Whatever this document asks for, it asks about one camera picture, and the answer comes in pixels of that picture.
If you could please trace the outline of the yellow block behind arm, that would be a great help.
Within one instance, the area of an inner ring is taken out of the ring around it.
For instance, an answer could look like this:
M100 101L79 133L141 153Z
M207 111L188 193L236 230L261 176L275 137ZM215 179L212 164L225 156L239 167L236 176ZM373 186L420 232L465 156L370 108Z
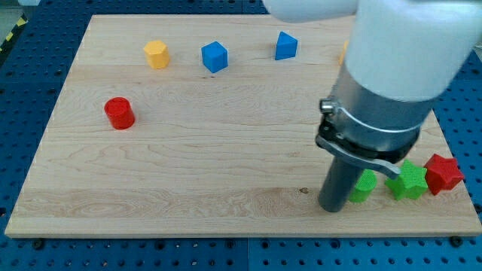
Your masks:
M344 58L345 58L345 55L346 55L346 50L348 48L348 45L349 45L349 40L346 40L344 41L343 43L343 48L342 48L342 51L338 57L338 64L339 65L342 65L343 64L343 61L344 61Z

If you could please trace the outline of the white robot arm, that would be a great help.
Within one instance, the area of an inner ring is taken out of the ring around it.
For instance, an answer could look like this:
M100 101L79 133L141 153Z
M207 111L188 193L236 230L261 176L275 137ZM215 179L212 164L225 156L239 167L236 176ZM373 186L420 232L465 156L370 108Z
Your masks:
M316 142L330 178L390 177L481 34L479 1L267 1L287 23L354 16L340 72L320 102Z

